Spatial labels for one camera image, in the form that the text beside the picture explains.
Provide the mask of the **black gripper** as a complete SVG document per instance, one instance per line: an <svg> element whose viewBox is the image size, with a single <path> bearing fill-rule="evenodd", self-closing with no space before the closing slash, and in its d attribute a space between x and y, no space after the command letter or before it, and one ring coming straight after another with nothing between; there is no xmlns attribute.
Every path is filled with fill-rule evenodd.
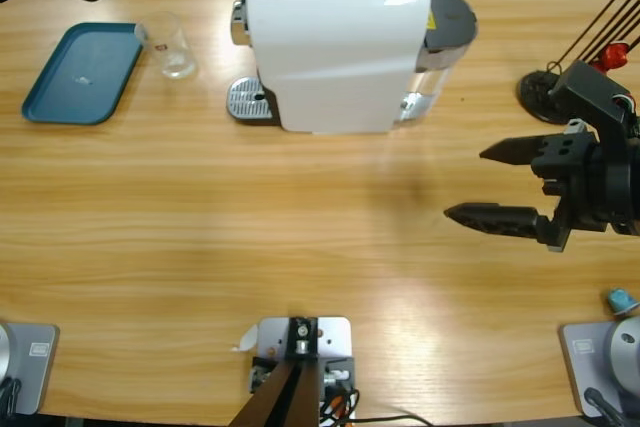
<svg viewBox="0 0 640 427"><path fill-rule="evenodd" d="M564 250L573 230L639 234L639 140L609 151L591 132L506 138L480 158L529 165L543 192L559 198L552 218L533 207L461 203L444 210L458 224L491 235L534 239Z"/></svg>

